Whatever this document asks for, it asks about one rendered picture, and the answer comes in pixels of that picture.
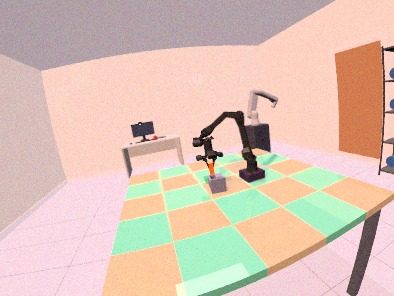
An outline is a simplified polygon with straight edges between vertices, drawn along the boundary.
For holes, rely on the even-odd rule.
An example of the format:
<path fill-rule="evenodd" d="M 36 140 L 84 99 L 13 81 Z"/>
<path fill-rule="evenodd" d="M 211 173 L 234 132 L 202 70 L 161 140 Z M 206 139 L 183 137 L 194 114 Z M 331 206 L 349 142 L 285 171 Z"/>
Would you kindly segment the orange l-shaped part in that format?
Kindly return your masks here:
<path fill-rule="evenodd" d="M 209 165 L 209 172 L 210 172 L 210 175 L 213 175 L 213 174 L 215 174 L 215 172 L 214 172 L 214 168 L 213 168 L 213 164 L 212 163 L 210 163 L 210 164 L 208 164 Z"/>

